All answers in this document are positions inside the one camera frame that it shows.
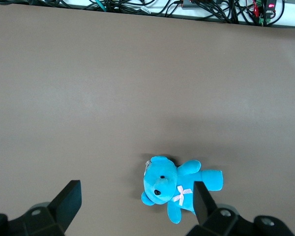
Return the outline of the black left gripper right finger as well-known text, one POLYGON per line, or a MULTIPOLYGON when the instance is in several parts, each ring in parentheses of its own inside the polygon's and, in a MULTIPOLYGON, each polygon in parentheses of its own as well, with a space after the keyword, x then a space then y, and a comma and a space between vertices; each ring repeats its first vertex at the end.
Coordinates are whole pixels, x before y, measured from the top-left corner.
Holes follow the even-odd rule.
POLYGON ((280 219, 258 215, 253 222, 229 206, 218 206, 203 182, 194 183, 193 206, 198 220, 188 236, 293 236, 280 219))

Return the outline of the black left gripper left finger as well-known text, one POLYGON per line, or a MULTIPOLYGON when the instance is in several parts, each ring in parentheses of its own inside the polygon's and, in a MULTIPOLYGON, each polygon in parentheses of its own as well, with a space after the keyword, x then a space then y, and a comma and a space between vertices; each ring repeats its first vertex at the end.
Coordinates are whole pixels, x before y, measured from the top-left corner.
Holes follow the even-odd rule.
POLYGON ((0 213, 0 236, 63 236, 82 205, 81 181, 70 181, 51 202, 9 220, 0 213))

